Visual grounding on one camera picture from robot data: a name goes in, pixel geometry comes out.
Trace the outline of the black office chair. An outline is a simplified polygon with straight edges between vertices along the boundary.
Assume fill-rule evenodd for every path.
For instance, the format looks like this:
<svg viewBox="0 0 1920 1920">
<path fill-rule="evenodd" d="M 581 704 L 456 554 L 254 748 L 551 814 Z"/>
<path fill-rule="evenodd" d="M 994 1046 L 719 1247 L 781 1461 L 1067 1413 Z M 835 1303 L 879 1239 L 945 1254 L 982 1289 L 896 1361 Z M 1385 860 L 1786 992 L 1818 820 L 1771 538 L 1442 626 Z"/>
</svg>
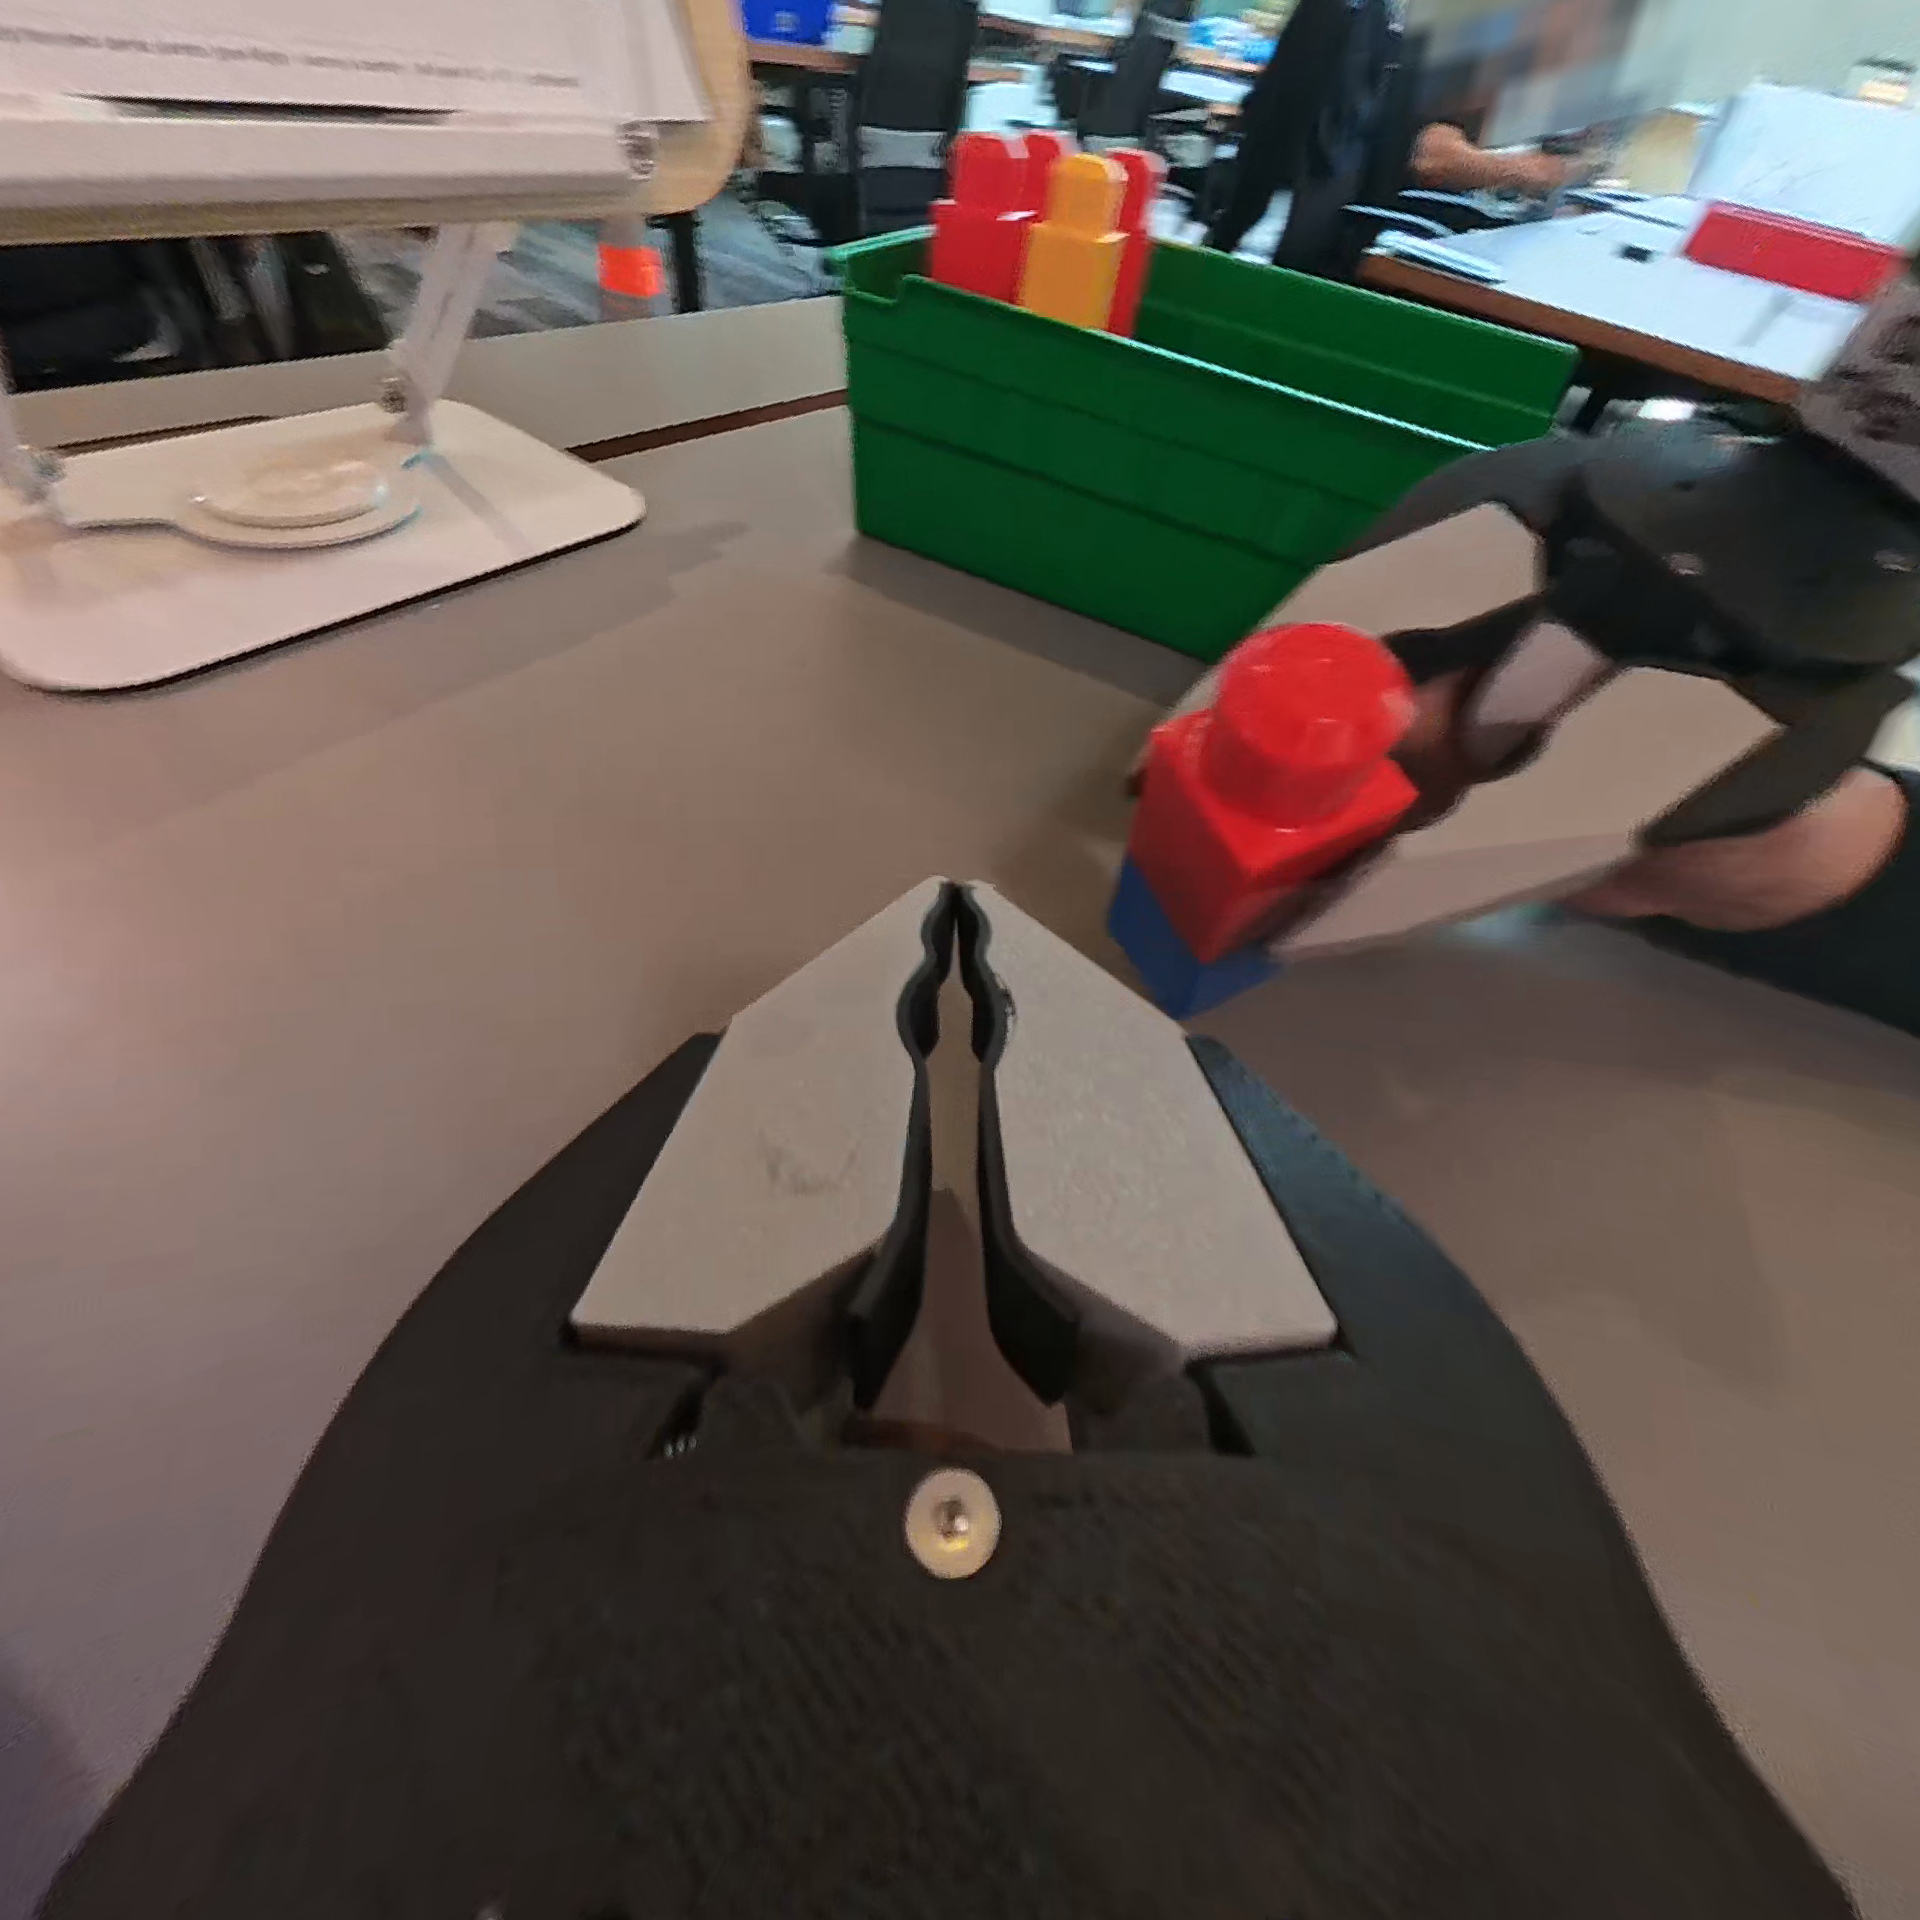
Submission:
<svg viewBox="0 0 1920 1920">
<path fill-rule="evenodd" d="M 787 92 L 799 169 L 783 201 L 821 248 L 921 229 L 966 106 L 975 2 L 885 2 L 847 74 Z"/>
</svg>

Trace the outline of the red plastic bin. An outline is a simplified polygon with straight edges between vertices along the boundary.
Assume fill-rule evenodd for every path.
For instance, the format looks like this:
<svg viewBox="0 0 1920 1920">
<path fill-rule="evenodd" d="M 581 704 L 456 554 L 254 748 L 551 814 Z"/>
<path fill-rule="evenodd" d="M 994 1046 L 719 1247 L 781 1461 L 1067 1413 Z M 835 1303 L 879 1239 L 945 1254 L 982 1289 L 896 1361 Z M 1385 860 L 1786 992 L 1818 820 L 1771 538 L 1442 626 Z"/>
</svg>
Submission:
<svg viewBox="0 0 1920 1920">
<path fill-rule="evenodd" d="M 1704 205 L 1681 244 L 1681 258 L 1842 304 L 1871 304 L 1909 266 L 1902 246 L 1730 201 Z"/>
</svg>

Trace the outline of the laminated instruction sheet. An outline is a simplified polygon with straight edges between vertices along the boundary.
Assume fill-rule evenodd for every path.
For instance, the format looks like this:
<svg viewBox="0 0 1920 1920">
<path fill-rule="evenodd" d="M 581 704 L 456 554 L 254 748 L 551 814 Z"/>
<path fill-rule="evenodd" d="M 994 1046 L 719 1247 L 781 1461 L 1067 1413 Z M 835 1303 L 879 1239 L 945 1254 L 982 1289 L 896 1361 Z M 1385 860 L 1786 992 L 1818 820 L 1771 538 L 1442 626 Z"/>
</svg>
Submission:
<svg viewBox="0 0 1920 1920">
<path fill-rule="evenodd" d="M 711 111 L 675 5 L 5 2 L 5 92 L 527 111 L 688 126 Z"/>
</svg>

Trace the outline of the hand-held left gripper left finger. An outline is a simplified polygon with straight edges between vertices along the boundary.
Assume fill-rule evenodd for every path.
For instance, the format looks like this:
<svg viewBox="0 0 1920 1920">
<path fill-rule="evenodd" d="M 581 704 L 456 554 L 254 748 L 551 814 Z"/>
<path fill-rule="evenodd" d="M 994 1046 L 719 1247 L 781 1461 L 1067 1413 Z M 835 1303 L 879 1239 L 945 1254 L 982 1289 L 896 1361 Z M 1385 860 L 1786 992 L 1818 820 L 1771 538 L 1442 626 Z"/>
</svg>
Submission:
<svg viewBox="0 0 1920 1920">
<path fill-rule="evenodd" d="M 952 928 L 923 879 L 730 1016 L 568 1312 L 583 1344 L 874 1402 L 923 1300 Z"/>
</svg>

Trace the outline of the green plastic bin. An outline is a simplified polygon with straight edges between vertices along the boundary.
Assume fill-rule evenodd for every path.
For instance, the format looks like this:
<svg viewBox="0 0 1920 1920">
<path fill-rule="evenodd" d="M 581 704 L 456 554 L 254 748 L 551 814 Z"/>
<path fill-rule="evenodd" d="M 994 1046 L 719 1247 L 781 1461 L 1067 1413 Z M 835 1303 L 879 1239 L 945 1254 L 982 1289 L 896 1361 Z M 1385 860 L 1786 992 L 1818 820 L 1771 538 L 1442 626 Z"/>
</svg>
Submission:
<svg viewBox="0 0 1920 1920">
<path fill-rule="evenodd" d="M 1362 285 L 1155 244 L 1136 333 L 832 250 L 855 528 L 1218 661 L 1427 472 L 1542 437 L 1577 349 Z"/>
</svg>

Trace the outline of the yellow mega block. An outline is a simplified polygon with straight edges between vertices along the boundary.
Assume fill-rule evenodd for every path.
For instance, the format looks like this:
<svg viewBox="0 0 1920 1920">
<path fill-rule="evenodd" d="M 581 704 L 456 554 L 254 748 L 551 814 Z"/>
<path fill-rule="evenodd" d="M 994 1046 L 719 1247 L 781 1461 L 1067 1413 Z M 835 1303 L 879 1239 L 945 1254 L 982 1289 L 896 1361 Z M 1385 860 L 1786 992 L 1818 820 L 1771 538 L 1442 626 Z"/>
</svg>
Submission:
<svg viewBox="0 0 1920 1920">
<path fill-rule="evenodd" d="M 1127 173 L 1104 152 L 1074 150 L 1046 173 L 1015 288 L 1030 314 L 1101 332 L 1112 314 L 1127 230 L 1119 213 Z"/>
</svg>

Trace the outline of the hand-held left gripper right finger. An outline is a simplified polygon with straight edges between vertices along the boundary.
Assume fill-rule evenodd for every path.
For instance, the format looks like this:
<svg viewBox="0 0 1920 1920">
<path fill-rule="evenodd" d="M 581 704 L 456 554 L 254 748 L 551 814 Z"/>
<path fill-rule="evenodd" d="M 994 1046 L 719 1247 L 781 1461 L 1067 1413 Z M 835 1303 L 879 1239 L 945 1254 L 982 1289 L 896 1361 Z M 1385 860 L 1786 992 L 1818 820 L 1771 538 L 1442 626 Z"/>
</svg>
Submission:
<svg viewBox="0 0 1920 1920">
<path fill-rule="evenodd" d="M 952 893 L 999 1356 L 1048 1406 L 1323 1353 L 1337 1317 L 1183 1028 L 984 882 Z"/>
</svg>

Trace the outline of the wooden document stand white base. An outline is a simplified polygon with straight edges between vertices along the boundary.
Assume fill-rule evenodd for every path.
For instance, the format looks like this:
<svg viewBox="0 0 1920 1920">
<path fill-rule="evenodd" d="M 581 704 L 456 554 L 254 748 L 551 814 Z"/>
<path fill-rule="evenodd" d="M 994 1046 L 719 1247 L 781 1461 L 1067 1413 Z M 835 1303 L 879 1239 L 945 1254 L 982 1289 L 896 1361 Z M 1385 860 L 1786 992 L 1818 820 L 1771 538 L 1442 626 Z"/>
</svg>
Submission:
<svg viewBox="0 0 1920 1920">
<path fill-rule="evenodd" d="M 631 530 L 642 498 L 447 397 L 523 224 L 637 241 L 699 208 L 749 118 L 737 5 L 675 5 L 711 111 L 647 126 L 527 111 L 211 105 L 5 92 L 5 241 L 429 229 L 373 400 L 53 453 L 5 381 L 5 677 L 122 692 L 341 628 Z"/>
</svg>

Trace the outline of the person's right forearm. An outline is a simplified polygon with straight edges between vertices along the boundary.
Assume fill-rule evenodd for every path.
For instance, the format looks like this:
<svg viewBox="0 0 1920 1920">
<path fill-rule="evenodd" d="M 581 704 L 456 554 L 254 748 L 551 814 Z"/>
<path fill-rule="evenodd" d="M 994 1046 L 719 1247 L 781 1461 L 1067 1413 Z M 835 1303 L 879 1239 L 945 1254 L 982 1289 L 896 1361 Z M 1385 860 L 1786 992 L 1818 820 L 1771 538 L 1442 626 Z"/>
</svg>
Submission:
<svg viewBox="0 0 1920 1920">
<path fill-rule="evenodd" d="M 1712 969 L 1917 1036 L 1917 841 L 1856 896 L 1763 930 L 1670 926 L 1659 944 Z"/>
</svg>

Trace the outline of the blue mega block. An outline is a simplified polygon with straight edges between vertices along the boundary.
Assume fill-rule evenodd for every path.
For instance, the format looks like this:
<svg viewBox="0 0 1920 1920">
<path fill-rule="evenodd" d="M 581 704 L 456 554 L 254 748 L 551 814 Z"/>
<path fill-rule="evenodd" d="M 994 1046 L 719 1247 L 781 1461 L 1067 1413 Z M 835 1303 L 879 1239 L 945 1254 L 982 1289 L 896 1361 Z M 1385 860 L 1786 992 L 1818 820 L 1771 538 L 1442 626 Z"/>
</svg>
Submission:
<svg viewBox="0 0 1920 1920">
<path fill-rule="evenodd" d="M 1119 861 L 1111 893 L 1109 935 L 1137 973 L 1142 994 L 1182 1023 L 1282 973 L 1282 961 L 1258 945 L 1231 951 L 1213 961 L 1200 959 L 1129 855 Z"/>
</svg>

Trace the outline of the wooden office desk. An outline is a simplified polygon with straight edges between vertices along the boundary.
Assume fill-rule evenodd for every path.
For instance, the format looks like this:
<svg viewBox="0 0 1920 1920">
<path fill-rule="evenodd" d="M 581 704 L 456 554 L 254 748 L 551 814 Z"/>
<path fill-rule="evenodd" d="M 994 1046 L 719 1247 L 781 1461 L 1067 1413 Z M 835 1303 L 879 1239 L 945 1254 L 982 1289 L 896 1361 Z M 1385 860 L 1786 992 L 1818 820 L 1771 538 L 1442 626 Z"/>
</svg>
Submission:
<svg viewBox="0 0 1920 1920">
<path fill-rule="evenodd" d="M 1837 213 L 1760 198 L 1663 196 L 1446 241 L 1381 241 L 1362 258 L 1360 281 L 1569 345 L 1593 373 L 1790 401 L 1826 370 L 1865 304 L 1697 258 L 1693 233 L 1721 213 L 1744 224 L 1834 233 L 1885 253 L 1899 269 L 1914 263 L 1913 214 L 1899 224 L 1843 224 Z"/>
</svg>

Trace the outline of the person's right hand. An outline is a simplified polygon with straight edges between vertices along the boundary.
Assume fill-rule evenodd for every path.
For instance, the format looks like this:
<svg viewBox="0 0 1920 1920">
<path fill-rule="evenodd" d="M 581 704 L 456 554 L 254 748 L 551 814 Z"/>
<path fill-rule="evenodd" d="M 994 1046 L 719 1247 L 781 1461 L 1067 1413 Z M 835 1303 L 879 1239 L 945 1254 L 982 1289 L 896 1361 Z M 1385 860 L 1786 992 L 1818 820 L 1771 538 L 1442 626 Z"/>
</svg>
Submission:
<svg viewBox="0 0 1920 1920">
<path fill-rule="evenodd" d="M 1857 765 L 1782 822 L 1655 847 L 1568 896 L 1602 920 L 1677 920 L 1719 933 L 1784 928 L 1846 904 L 1906 839 L 1904 773 Z"/>
</svg>

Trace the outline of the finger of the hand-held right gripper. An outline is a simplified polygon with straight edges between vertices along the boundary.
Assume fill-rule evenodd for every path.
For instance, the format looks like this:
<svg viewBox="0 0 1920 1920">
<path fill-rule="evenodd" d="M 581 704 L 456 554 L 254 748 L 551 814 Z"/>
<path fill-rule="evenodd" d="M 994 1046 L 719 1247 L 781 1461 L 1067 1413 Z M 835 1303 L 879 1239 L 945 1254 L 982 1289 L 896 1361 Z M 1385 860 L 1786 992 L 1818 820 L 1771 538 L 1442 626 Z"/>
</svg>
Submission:
<svg viewBox="0 0 1920 1920">
<path fill-rule="evenodd" d="M 1562 636 L 1544 623 L 1542 542 L 1480 505 L 1314 570 L 1256 630 L 1331 623 L 1402 665 L 1411 711 L 1395 748 L 1416 805 L 1449 806 L 1534 751 L 1562 711 Z"/>
<path fill-rule="evenodd" d="M 1419 822 L 1279 928 L 1266 957 L 1349 953 L 1568 898 L 1782 735 L 1719 679 L 1603 665 L 1551 621 L 1534 623 L 1510 658 L 1426 686 L 1415 712 L 1400 762 Z"/>
</svg>

